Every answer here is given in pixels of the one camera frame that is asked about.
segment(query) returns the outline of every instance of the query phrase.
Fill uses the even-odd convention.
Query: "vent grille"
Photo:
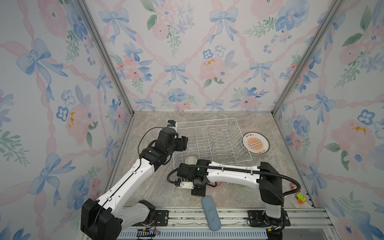
[[[220,229],[211,231],[209,229],[159,229],[160,234],[153,239],[268,239],[265,229]],[[138,232],[137,229],[126,229],[121,231],[117,239],[150,239],[145,237],[153,232]]]

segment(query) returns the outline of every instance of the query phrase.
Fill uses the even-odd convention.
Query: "white wire dish rack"
[[[189,156],[215,161],[221,164],[239,165],[251,161],[251,154],[243,147],[236,118],[178,122],[179,136],[187,136],[187,149],[173,153],[173,166],[179,167]]]

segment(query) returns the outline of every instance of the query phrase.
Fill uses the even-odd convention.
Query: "white plate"
[[[244,134],[242,144],[252,154],[261,155],[269,150],[268,139],[257,132]]]

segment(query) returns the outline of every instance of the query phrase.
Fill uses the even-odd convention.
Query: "black cable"
[[[139,142],[139,145],[137,146],[137,153],[140,155],[140,152],[139,152],[139,146],[141,144],[141,141],[143,140],[143,138],[145,137],[145,135],[147,135],[147,133],[152,130],[152,129],[155,129],[155,128],[162,128],[162,127],[153,127],[151,129],[149,129],[146,133],[144,133],[143,137],[141,138],[140,142]]]
[[[145,137],[145,135],[150,131],[150,130],[152,130],[152,129],[155,129],[155,128],[162,128],[162,127],[153,127],[153,128],[151,128],[151,129],[149,129],[144,135],[143,135],[143,137],[141,138],[141,140],[140,140],[140,142],[139,142],[139,145],[137,146],[137,153],[139,154],[139,159],[140,159],[140,164],[139,164],[139,167],[138,168],[136,168],[136,170],[116,189],[116,191],[110,196],[110,197],[112,197],[113,195],[115,195],[115,193],[121,188],[121,186],[123,186],[127,181],[128,181],[128,179],[130,178],[130,177],[132,177],[132,175],[137,171],[137,170],[139,170],[139,168],[141,167],[141,158],[140,158],[140,152],[139,152],[139,146],[140,146],[140,144],[141,144],[141,141],[143,140],[143,138]],[[103,207],[104,207],[104,205],[106,204],[108,202],[108,200],[107,201],[105,201],[104,203],[103,203],[103,205],[101,206],[101,208],[99,209],[99,211],[97,212],[97,214],[96,214],[96,217],[95,217],[95,222],[93,223],[93,235],[95,235],[95,227],[96,227],[96,220],[97,220],[97,217],[99,216],[99,213],[100,213],[100,211],[103,209]]]
[[[201,168],[207,168],[207,169],[216,169],[216,170],[226,170],[226,171],[234,171],[234,172],[244,172],[244,173],[250,173],[250,174],[259,174],[259,175],[266,175],[266,176],[272,176],[272,177],[279,177],[281,179],[285,179],[285,180],[288,180],[294,184],[296,184],[297,188],[294,189],[294,190],[291,190],[291,191],[287,191],[287,192],[284,192],[283,193],[283,197],[289,195],[289,194],[293,194],[293,193],[296,193],[296,192],[299,192],[301,190],[301,185],[298,181],[294,180],[293,178],[290,178],[290,177],[287,177],[285,175],[281,175],[281,174],[276,174],[276,173],[272,173],[272,172],[264,172],[264,171],[255,171],[255,170],[249,170],[249,169],[241,169],[241,168],[233,168],[233,167],[218,167],[218,166],[204,166],[204,165],[188,165],[188,166],[182,166],[182,167],[178,167],[174,170],[172,170],[168,176],[167,176],[167,181],[169,183],[172,183],[172,184],[175,184],[175,183],[179,183],[181,182],[181,180],[178,180],[178,181],[172,181],[169,179],[169,177],[177,172],[178,170],[181,170],[181,169],[184,169],[184,168],[190,168],[190,167],[201,167]]]
[[[153,140],[150,144],[148,144],[148,147],[152,146],[157,141],[157,139]]]
[[[209,184],[207,183],[208,186],[211,186],[211,187],[217,187],[217,182],[215,182],[215,185],[213,186],[212,184]]]
[[[250,221],[250,219],[247,219],[247,224],[248,224],[248,226],[253,227],[253,226],[251,226],[251,225],[248,223],[248,221]],[[269,226],[270,226],[270,225],[256,226],[256,227],[269,227]]]
[[[157,218],[156,218],[156,221],[155,221],[155,228],[153,230],[153,235],[151,236],[151,240],[152,240],[153,237],[156,236],[156,227],[157,227]]]
[[[173,155],[173,153],[171,153],[171,154],[169,155],[169,160],[168,160],[166,163],[163,164],[164,166],[167,165],[167,164],[169,163],[170,159],[172,158],[172,155]]]
[[[281,209],[281,211],[282,211],[282,215],[283,215],[283,221],[281,222],[281,224],[280,224],[280,227],[281,228],[278,228],[278,229],[274,229],[274,230],[272,230],[272,231],[270,231],[270,232],[268,232],[268,233],[274,233],[274,232],[281,232],[284,228],[285,228],[285,211],[284,211],[284,209]]]

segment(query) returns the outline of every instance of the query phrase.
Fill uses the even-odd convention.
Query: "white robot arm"
[[[131,169],[111,189],[96,201],[88,199],[83,204],[80,226],[82,232],[93,240],[115,240],[122,229],[136,223],[144,226],[153,224],[155,206],[151,203],[141,200],[133,207],[124,210],[122,208],[149,176],[169,162],[166,162],[168,156],[171,158],[174,151],[186,150],[188,138],[179,137],[172,128],[174,125],[174,121],[168,122],[170,127],[164,127],[160,131],[158,139],[140,153]],[[172,181],[169,178],[175,172],[179,178]],[[289,180],[298,187],[282,193],[282,179]],[[192,195],[202,197],[205,196],[205,187],[210,185],[209,182],[231,182],[259,189],[261,199],[266,204],[265,222],[274,226],[279,226],[283,221],[281,206],[284,196],[300,190],[297,181],[280,175],[266,162],[261,162],[260,166],[234,167],[199,159],[196,165],[181,163],[179,168],[168,174],[167,180],[178,187],[191,189]]]

